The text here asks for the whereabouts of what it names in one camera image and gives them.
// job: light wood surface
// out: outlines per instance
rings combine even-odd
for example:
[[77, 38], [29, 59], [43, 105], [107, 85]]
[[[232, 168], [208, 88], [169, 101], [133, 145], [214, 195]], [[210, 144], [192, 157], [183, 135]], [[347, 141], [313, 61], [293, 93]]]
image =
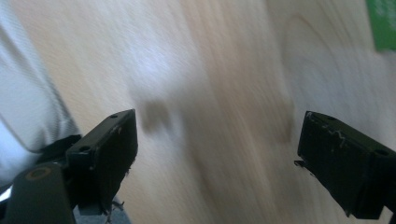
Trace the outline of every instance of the light wood surface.
[[396, 55], [364, 1], [11, 2], [84, 133], [136, 109], [134, 223], [389, 220], [347, 218], [293, 165], [305, 110], [396, 148]]

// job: wood grain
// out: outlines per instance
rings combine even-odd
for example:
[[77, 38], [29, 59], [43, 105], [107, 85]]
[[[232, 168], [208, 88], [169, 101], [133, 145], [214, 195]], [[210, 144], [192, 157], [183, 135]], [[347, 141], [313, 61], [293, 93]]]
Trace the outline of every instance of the wood grain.
[[364, 1], [11, 1], [81, 130], [136, 108], [134, 223], [347, 218], [292, 163], [305, 110], [396, 148], [394, 53]]

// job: green object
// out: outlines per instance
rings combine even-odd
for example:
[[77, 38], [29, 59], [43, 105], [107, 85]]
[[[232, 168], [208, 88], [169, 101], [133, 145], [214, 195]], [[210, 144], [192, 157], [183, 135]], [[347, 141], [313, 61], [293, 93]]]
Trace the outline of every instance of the green object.
[[375, 47], [396, 49], [396, 0], [367, 0]]

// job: white cloth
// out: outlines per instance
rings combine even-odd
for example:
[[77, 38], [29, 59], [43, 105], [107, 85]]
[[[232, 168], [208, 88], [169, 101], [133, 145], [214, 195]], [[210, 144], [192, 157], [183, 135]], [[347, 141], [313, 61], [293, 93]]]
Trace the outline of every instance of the white cloth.
[[0, 186], [78, 128], [8, 1], [0, 0]]

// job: wooden table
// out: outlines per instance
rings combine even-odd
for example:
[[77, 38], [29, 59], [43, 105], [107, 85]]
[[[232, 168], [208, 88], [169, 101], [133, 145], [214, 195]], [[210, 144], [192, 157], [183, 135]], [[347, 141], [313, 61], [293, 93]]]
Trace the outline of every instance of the wooden table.
[[396, 54], [363, 0], [11, 2], [84, 133], [136, 109], [134, 223], [388, 222], [293, 165], [306, 110], [396, 148]]

